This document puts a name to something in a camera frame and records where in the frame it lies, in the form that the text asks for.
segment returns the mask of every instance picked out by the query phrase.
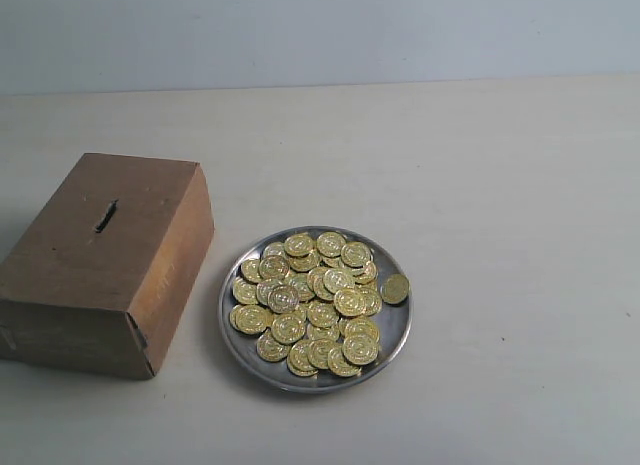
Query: box side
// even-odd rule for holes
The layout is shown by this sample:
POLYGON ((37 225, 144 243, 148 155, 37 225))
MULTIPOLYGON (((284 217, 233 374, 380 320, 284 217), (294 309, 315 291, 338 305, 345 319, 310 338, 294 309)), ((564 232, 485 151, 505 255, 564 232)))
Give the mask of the box side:
POLYGON ((134 379, 153 376, 126 312, 0 300, 0 358, 134 379))
POLYGON ((0 297, 126 311, 196 166, 83 155, 0 264, 0 297), (110 220, 97 232, 116 200, 110 220))
POLYGON ((173 339, 213 236, 207 183, 198 166, 129 312, 154 373, 173 339))

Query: silver plate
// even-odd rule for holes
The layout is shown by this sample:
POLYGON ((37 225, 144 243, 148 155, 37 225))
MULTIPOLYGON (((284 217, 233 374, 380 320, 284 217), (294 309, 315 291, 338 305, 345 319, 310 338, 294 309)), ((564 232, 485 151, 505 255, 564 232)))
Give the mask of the silver plate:
POLYGON ((409 335, 412 312, 411 293, 409 293, 406 300, 399 306, 383 304, 382 311, 372 317, 378 325, 378 328, 380 328, 381 350, 376 361, 363 367, 362 373, 359 376, 342 378, 331 374, 327 370, 321 370, 317 376, 307 378, 292 374, 287 369, 286 361, 284 360, 278 363, 265 362, 256 352, 256 341, 258 337, 246 336, 233 329, 229 323, 229 313, 236 305, 236 302, 231 293, 231 288, 233 279, 241 276, 240 264, 249 258, 260 258, 264 247, 269 243, 276 241, 284 242, 288 236, 294 233, 308 232, 313 238, 317 238, 318 235, 326 231, 337 231, 344 234, 348 241, 360 241, 366 243, 371 248, 374 261, 378 267, 379 286, 384 283, 389 275, 403 273, 391 255, 373 240, 340 228, 309 226, 283 230, 255 243, 249 250, 242 254, 233 267, 231 267, 220 290, 218 322, 229 350, 231 350, 238 362, 249 372, 282 390, 298 393, 329 393, 364 382, 381 371, 396 357, 409 335))

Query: pile of coins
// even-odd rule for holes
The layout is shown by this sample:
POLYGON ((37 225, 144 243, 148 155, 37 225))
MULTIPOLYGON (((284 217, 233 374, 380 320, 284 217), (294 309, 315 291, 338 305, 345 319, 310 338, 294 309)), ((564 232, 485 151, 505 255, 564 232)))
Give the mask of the pile of coins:
POLYGON ((287 360, 291 373, 314 377, 329 370, 352 377, 376 360, 380 330, 371 319, 383 301, 401 304, 409 294, 404 275, 391 275, 378 292, 378 268, 369 247, 338 232, 317 240, 307 233, 273 242, 240 265, 233 282, 240 303, 233 328, 260 335, 263 360, 287 360))

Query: cardboard box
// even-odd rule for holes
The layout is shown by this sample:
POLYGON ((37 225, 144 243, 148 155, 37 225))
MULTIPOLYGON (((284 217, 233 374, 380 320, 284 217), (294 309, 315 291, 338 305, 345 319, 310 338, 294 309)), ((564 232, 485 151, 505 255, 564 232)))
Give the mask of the cardboard box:
POLYGON ((153 377, 212 235, 199 164, 85 154, 0 264, 0 358, 153 377))

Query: coin slot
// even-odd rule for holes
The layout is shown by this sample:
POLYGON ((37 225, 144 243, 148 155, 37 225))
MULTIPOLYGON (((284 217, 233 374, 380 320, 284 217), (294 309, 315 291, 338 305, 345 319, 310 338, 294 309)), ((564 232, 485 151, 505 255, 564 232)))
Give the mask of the coin slot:
POLYGON ((102 218, 100 219, 100 221, 96 223, 96 226, 93 227, 93 231, 96 233, 102 233, 104 229, 107 228, 107 225, 113 218, 113 215, 114 213, 116 213, 117 209, 118 209, 118 199, 116 198, 115 200, 111 201, 109 205, 107 205, 107 210, 104 212, 104 215, 102 215, 102 218))

